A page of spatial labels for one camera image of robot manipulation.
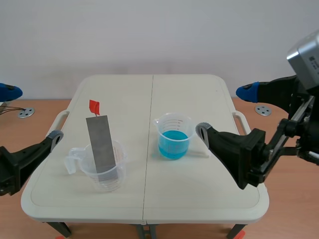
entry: white folding table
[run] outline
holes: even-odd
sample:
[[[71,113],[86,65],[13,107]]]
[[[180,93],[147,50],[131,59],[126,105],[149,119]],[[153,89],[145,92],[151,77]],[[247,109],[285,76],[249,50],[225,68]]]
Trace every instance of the white folding table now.
[[[100,102],[108,115],[111,136],[124,146],[129,162],[127,179],[111,193],[99,193],[82,172],[68,175],[64,158],[70,148],[89,144],[86,127],[89,100]],[[208,122],[218,131],[238,133],[234,117],[244,116],[233,106],[224,81],[213,75],[96,75],[84,80],[69,107],[54,121],[63,121],[63,140],[34,171],[21,198],[30,217],[47,222],[66,237],[64,222],[234,223],[234,237],[246,224],[267,211],[264,184],[240,190],[231,175],[196,136],[179,160],[166,160],[157,149],[152,120],[179,112],[195,124]],[[142,226],[137,227],[140,237]]]

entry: plastic measuring cup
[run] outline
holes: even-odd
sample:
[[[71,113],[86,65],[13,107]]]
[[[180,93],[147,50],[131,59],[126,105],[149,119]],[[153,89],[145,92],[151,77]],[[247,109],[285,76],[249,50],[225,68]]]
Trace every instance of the plastic measuring cup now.
[[[195,135],[191,118],[179,113],[168,113],[153,120],[158,129],[161,154],[169,159],[182,158],[188,150],[189,140]]]
[[[108,192],[119,188],[126,177],[125,162],[127,155],[119,142],[112,140],[112,145],[116,163],[116,166],[113,168],[106,170],[105,172],[97,173],[92,147],[89,144],[85,148],[70,149],[69,155],[65,157],[64,160],[68,173],[75,173],[76,166],[78,165],[81,171],[92,179],[94,187],[98,191]]]

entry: table leg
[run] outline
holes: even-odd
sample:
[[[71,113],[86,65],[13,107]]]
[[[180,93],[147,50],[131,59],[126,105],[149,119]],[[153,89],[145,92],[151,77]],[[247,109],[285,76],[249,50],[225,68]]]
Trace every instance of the table leg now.
[[[144,226],[140,224],[134,224],[134,226],[136,227],[136,230],[138,232],[139,239],[145,239]]]
[[[156,224],[149,225],[152,239],[156,239]]]
[[[51,227],[60,232],[65,238],[71,236],[71,231],[65,223],[48,223]]]
[[[241,230],[243,230],[245,226],[245,224],[236,224],[228,233],[227,238],[234,239],[237,236],[237,234],[240,233]]]

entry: blue gripper cap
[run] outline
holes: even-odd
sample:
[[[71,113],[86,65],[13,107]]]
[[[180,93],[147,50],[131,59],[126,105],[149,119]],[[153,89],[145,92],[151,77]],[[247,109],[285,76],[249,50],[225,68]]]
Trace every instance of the blue gripper cap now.
[[[250,86],[241,86],[237,89],[236,95],[244,101],[258,103],[258,87],[259,82],[255,82]]]
[[[0,102],[13,101],[21,97],[22,94],[19,87],[0,83]]]

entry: red object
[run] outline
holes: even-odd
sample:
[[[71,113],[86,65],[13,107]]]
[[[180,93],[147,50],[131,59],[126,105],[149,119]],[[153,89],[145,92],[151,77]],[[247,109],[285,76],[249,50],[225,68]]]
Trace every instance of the red object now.
[[[100,115],[100,102],[90,100],[90,111],[96,115]]]
[[[246,235],[245,231],[241,230],[234,239],[242,239]]]

